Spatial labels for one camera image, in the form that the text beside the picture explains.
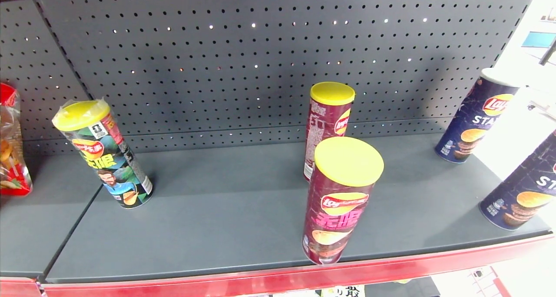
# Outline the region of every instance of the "gray shelf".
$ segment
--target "gray shelf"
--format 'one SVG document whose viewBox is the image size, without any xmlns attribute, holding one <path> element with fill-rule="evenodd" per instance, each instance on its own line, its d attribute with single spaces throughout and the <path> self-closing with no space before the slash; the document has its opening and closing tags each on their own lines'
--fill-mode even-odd
<svg viewBox="0 0 556 297">
<path fill-rule="evenodd" d="M 474 248 L 548 234 L 505 231 L 477 203 L 500 180 L 477 158 L 433 152 L 439 134 L 365 139 L 386 169 L 341 261 Z M 303 143 L 142 153 L 149 203 L 97 195 L 48 274 L 51 283 L 132 281 L 310 265 L 301 249 Z"/>
<path fill-rule="evenodd" d="M 0 199 L 0 276 L 40 277 L 99 190 L 77 154 L 28 157 L 33 191 Z"/>
</svg>

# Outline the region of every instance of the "product label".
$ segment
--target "product label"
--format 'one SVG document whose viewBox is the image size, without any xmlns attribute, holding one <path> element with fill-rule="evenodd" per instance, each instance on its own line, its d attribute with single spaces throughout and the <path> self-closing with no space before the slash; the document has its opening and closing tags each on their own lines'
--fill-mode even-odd
<svg viewBox="0 0 556 297">
<path fill-rule="evenodd" d="M 437 154 L 450 162 L 465 162 L 518 89 L 479 77 L 435 147 Z"/>
<path fill-rule="evenodd" d="M 556 135 L 552 133 L 479 204 L 493 224 L 516 230 L 556 198 Z"/>
<path fill-rule="evenodd" d="M 351 103 L 329 106 L 311 99 L 305 131 L 306 143 L 303 174 L 306 180 L 309 181 L 311 179 L 316 145 L 323 139 L 345 135 L 350 109 Z"/>
<path fill-rule="evenodd" d="M 313 170 L 305 214 L 303 248 L 316 264 L 334 263 L 363 215 L 374 185 L 343 186 Z"/>
<path fill-rule="evenodd" d="M 91 131 L 91 133 L 95 137 L 95 139 L 100 139 L 101 137 L 108 134 L 108 132 L 106 132 L 106 129 L 104 128 L 104 126 L 100 125 L 99 123 L 95 123 L 94 125 L 90 125 L 89 126 L 89 131 Z"/>
<path fill-rule="evenodd" d="M 64 134 L 121 206 L 135 208 L 151 198 L 151 181 L 110 114 L 88 127 Z"/>
</svg>

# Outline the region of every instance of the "stax text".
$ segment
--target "stax text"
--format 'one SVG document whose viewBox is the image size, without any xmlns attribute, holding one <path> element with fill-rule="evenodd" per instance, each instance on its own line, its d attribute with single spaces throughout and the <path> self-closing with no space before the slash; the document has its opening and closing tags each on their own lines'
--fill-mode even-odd
<svg viewBox="0 0 556 297">
<path fill-rule="evenodd" d="M 494 125 L 496 118 L 493 117 L 483 117 L 481 115 L 475 116 L 475 118 L 471 121 L 472 123 L 478 123 L 480 125 Z"/>
<path fill-rule="evenodd" d="M 538 186 L 548 186 L 549 190 L 556 189 L 556 180 L 551 180 L 548 176 L 542 176 L 537 181 L 536 184 Z"/>
</svg>

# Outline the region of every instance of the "potato chip canister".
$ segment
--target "potato chip canister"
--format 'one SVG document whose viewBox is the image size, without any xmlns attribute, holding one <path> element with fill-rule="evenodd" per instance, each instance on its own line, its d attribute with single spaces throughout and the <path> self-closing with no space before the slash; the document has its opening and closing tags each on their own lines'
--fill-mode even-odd
<svg viewBox="0 0 556 297">
<path fill-rule="evenodd" d="M 449 162 L 465 162 L 506 110 L 520 86 L 520 80 L 511 71 L 500 68 L 481 70 L 479 79 L 463 99 L 434 151 Z"/>
<path fill-rule="evenodd" d="M 331 137 L 316 146 L 302 237 L 313 263 L 340 259 L 383 170 L 381 155 L 359 139 Z"/>
<path fill-rule="evenodd" d="M 556 131 L 479 203 L 481 213 L 505 230 L 516 230 L 556 198 Z"/>
<path fill-rule="evenodd" d="M 311 179 L 314 149 L 329 137 L 344 136 L 348 128 L 351 102 L 355 91 L 342 83 L 320 82 L 311 87 L 311 101 L 305 130 L 305 161 L 303 175 Z"/>
<path fill-rule="evenodd" d="M 151 181 L 139 167 L 103 99 L 69 101 L 60 107 L 52 123 L 95 170 L 120 206 L 136 208 L 151 198 Z"/>
</svg>

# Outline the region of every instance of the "red chip bag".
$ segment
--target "red chip bag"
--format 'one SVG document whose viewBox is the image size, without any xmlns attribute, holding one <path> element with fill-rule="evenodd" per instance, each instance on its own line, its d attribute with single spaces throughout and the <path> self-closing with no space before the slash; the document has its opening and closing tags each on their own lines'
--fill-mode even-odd
<svg viewBox="0 0 556 297">
<path fill-rule="evenodd" d="M 25 196 L 33 189 L 23 160 L 20 95 L 0 83 L 0 194 Z"/>
</svg>

